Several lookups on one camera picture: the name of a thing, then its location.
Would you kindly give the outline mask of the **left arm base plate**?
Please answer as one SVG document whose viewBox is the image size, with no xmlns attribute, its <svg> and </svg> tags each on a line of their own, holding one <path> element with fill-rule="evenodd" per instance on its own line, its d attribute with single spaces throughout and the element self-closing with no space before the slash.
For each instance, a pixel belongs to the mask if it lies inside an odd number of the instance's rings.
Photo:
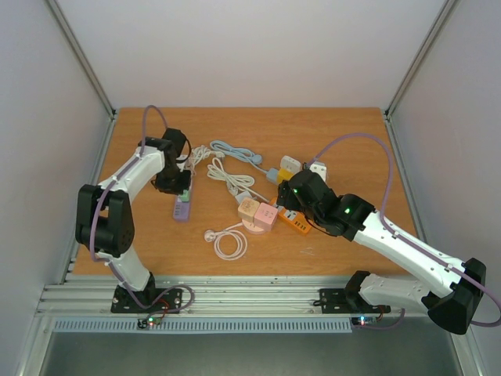
<svg viewBox="0 0 501 376">
<path fill-rule="evenodd" d="M 168 304 L 168 311 L 174 312 L 181 306 L 183 292 L 181 288 L 172 288 L 164 293 L 164 289 L 155 288 L 146 291 L 133 291 L 134 298 L 123 287 L 117 286 L 112 298 L 110 311 L 112 313 L 146 314 L 164 311 Z"/>
</svg>

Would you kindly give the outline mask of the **green small adapter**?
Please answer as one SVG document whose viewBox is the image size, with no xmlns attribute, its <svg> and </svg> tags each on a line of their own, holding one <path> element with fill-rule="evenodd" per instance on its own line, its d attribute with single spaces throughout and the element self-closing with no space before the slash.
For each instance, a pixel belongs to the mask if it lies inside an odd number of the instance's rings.
<svg viewBox="0 0 501 376">
<path fill-rule="evenodd" d="M 187 189 L 187 190 L 183 190 L 183 193 L 181 193 L 180 195 L 178 195 L 178 199 L 181 202 L 190 202 L 191 196 L 192 196 L 192 192 L 193 192 L 193 189 L 191 187 L 189 189 Z"/>
</svg>

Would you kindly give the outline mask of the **purple power strip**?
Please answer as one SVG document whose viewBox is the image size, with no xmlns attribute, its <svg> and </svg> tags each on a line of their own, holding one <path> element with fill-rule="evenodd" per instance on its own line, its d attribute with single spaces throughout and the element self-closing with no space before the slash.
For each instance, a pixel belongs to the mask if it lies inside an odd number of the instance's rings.
<svg viewBox="0 0 501 376">
<path fill-rule="evenodd" d="M 191 204 L 193 200 L 193 192 L 190 202 L 181 202 L 178 199 L 178 195 L 175 199 L 175 205 L 173 209 L 173 219 L 176 222 L 188 222 L 191 213 Z"/>
</svg>

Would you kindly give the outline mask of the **beige cube socket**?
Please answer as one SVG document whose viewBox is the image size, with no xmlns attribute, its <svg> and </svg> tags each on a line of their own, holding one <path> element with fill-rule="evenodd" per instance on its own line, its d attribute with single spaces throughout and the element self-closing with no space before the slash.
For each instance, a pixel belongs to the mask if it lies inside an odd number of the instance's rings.
<svg viewBox="0 0 501 376">
<path fill-rule="evenodd" d="M 245 197 L 237 209 L 238 216 L 247 222 L 253 222 L 260 203 L 252 198 Z"/>
</svg>

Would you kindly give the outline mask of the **pink cube socket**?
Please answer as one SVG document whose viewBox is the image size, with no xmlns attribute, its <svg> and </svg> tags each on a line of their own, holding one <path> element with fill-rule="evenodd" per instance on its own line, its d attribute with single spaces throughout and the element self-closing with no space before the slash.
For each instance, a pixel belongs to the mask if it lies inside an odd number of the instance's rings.
<svg viewBox="0 0 501 376">
<path fill-rule="evenodd" d="M 265 231 L 270 231 L 278 215 L 278 209 L 266 203 L 260 203 L 258 210 L 254 214 L 253 223 L 256 227 Z"/>
</svg>

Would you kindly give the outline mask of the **pink round socket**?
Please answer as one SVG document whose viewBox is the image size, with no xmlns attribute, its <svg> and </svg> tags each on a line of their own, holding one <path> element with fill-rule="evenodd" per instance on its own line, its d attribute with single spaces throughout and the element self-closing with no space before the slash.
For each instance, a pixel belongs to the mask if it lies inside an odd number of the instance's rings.
<svg viewBox="0 0 501 376">
<path fill-rule="evenodd" d="M 256 226 L 252 222 L 248 222 L 246 220 L 242 220 L 241 222 L 242 222 L 243 228 L 250 234 L 263 235 L 263 234 L 269 232 L 269 230 L 266 230 L 266 229 L 263 229 L 259 226 Z"/>
</svg>

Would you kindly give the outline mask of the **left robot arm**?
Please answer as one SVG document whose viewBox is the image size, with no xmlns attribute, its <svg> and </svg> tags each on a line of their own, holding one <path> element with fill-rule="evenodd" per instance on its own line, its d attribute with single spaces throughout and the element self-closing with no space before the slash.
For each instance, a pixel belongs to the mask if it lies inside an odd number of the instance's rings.
<svg viewBox="0 0 501 376">
<path fill-rule="evenodd" d="M 189 140 L 170 128 L 160 138 L 142 139 L 132 156 L 109 178 L 78 191 L 75 238 L 95 262 L 103 262 L 118 279 L 140 312 L 153 309 L 160 295 L 153 274 L 142 264 L 134 247 L 132 202 L 152 183 L 161 193 L 180 195 L 191 184 L 191 172 L 181 168 Z"/>
</svg>

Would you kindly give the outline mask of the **grey white plug adapter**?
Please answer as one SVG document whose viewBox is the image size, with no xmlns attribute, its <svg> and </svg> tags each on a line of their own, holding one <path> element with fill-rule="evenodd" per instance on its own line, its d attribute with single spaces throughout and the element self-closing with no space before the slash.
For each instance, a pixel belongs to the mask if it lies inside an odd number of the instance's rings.
<svg viewBox="0 0 501 376">
<path fill-rule="evenodd" d="M 238 205 L 241 205 L 242 202 L 245 200 L 245 199 L 253 199 L 253 196 L 251 195 L 250 192 L 248 191 L 243 191 L 243 192 L 240 192 L 238 193 L 236 196 L 235 196 L 235 199 L 238 203 Z"/>
</svg>

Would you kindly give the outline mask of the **yellow cube socket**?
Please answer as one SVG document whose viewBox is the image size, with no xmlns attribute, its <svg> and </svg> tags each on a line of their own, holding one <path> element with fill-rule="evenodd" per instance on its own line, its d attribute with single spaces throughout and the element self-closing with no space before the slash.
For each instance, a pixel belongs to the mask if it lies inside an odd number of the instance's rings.
<svg viewBox="0 0 501 376">
<path fill-rule="evenodd" d="M 286 168 L 281 168 L 277 172 L 276 182 L 277 184 L 281 184 L 283 181 L 289 181 L 294 176 L 294 173 L 287 170 Z"/>
</svg>

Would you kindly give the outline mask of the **orange power strip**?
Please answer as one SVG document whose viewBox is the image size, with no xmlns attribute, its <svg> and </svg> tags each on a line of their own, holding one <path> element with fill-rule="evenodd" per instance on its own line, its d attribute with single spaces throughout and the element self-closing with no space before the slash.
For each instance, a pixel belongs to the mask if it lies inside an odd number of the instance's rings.
<svg viewBox="0 0 501 376">
<path fill-rule="evenodd" d="M 306 221 L 305 216 L 298 211 L 289 210 L 278 205 L 276 200 L 276 197 L 272 198 L 270 204 L 277 209 L 279 219 L 301 235 L 307 235 L 311 231 L 312 226 Z"/>
</svg>

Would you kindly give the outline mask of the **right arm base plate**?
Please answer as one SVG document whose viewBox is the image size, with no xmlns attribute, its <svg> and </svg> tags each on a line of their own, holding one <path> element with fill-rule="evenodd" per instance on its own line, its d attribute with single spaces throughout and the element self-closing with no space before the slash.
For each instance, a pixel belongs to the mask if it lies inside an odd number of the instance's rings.
<svg viewBox="0 0 501 376">
<path fill-rule="evenodd" d="M 357 299 L 349 302 L 343 288 L 322 288 L 319 290 L 319 298 L 313 305 L 320 307 L 323 314 L 379 314 L 389 313 L 389 305 L 370 305 L 367 302 Z"/>
</svg>

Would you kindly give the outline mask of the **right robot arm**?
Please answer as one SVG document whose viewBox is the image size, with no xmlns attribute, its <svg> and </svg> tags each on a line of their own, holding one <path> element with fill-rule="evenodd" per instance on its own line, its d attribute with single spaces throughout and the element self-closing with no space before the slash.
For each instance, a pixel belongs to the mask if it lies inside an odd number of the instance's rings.
<svg viewBox="0 0 501 376">
<path fill-rule="evenodd" d="M 321 231 L 372 249 L 413 275 L 413 280 L 357 271 L 344 288 L 354 313 L 391 306 L 421 313 L 440 328 L 465 334 L 484 295 L 486 266 L 440 252 L 387 220 L 354 194 L 337 196 L 320 175 L 302 170 L 278 187 L 278 205 L 302 213 Z"/>
</svg>

